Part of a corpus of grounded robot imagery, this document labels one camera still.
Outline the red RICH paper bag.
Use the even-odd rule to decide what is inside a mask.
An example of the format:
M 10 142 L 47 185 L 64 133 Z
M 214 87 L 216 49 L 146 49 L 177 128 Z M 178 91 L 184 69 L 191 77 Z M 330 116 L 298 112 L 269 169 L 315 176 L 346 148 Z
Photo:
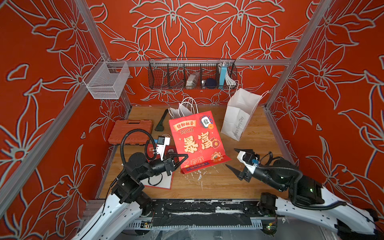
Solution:
M 149 156 L 152 156 L 153 153 L 154 147 L 152 144 L 149 144 L 147 148 L 147 154 Z M 175 146 L 166 146 L 164 157 L 166 156 L 166 154 L 170 153 L 177 153 Z M 153 176 L 148 179 L 142 180 L 141 183 L 146 187 L 170 190 L 172 188 L 172 181 L 173 175 L 171 174 L 170 176 L 168 176 L 167 173 L 164 172 L 158 176 Z

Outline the red paper bag blue panel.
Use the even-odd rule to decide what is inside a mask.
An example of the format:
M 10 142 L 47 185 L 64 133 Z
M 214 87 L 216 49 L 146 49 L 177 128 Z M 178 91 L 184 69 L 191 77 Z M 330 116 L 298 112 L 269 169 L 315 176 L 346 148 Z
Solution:
M 195 99 L 191 97 L 184 98 L 179 104 L 182 103 L 187 103 L 193 115 L 169 120 L 177 153 L 189 155 L 181 165 L 181 173 L 188 174 L 230 161 L 212 112 L 199 111 Z

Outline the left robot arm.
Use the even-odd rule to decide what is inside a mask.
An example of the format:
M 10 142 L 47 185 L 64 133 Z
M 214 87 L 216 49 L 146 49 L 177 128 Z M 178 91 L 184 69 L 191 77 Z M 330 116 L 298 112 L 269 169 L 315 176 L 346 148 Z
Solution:
M 104 204 L 73 237 L 75 240 L 114 240 L 129 224 L 151 210 L 152 199 L 143 191 L 143 180 L 161 173 L 170 175 L 188 159 L 187 154 L 171 153 L 162 160 L 147 152 L 134 153 L 128 160 L 120 149 L 123 170 L 111 184 Z

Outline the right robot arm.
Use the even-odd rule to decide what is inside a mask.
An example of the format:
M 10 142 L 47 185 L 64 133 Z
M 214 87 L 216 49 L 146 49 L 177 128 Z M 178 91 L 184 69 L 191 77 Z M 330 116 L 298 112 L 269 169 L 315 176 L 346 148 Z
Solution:
M 237 159 L 244 164 L 239 171 L 228 168 L 241 181 L 257 179 L 279 192 L 288 192 L 288 199 L 262 193 L 258 209 L 264 215 L 286 216 L 322 226 L 342 240 L 382 240 L 384 231 L 377 225 L 373 209 L 360 209 L 342 200 L 322 184 L 305 176 L 297 166 L 282 157 L 268 153 L 268 161 L 252 149 L 236 149 Z

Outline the floral patterned paper bag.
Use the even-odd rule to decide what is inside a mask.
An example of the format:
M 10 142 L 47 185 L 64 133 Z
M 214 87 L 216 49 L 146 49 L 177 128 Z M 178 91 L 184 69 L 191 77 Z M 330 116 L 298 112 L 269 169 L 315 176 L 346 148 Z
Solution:
M 179 104 L 177 109 L 168 108 L 168 112 L 171 116 L 171 119 L 178 119 L 193 115 L 192 111 L 187 108 L 187 103 Z

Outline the white paper bag back right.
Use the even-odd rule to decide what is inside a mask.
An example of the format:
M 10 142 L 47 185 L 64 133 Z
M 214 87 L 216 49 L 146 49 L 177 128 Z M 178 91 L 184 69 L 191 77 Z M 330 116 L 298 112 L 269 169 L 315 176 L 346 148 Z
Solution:
M 269 93 L 265 91 L 261 95 L 253 94 L 239 88 L 237 82 L 229 86 L 229 91 L 235 89 L 230 95 L 221 133 L 239 141 L 248 126 L 260 101 Z

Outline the dark green scraper tool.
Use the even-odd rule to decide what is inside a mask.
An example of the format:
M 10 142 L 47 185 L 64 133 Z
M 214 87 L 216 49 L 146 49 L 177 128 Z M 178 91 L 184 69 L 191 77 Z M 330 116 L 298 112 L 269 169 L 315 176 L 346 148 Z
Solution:
M 167 117 L 167 114 L 169 113 L 169 110 L 166 109 L 161 117 L 161 119 L 159 120 L 158 124 L 156 125 L 155 127 L 155 131 L 156 132 L 163 132 L 165 127 L 164 127 L 164 120 L 165 118 Z

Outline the dark blue round object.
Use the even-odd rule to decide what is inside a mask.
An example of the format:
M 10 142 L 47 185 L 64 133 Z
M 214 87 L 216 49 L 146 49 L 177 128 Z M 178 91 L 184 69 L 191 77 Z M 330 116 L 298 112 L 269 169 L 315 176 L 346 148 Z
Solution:
M 217 81 L 213 78 L 208 78 L 207 80 L 205 80 L 205 84 L 204 84 L 204 87 L 207 88 L 207 89 L 216 89 L 217 88 Z

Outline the silver pouch in basket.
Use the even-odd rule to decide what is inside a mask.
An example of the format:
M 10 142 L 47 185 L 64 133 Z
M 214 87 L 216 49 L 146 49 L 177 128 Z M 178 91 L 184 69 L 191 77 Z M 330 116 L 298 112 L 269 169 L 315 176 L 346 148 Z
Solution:
M 192 90 L 194 89 L 198 82 L 199 82 L 200 74 L 199 73 L 192 73 L 187 79 L 186 82 L 186 89 L 187 90 Z

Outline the light blue box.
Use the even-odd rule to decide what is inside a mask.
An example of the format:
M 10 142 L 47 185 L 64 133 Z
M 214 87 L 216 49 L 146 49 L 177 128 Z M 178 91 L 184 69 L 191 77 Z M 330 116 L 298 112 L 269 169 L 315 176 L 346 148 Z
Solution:
M 225 81 L 226 81 L 226 75 L 227 75 L 227 66 L 224 63 L 218 64 L 220 78 L 219 78 L 219 89 L 223 89 Z

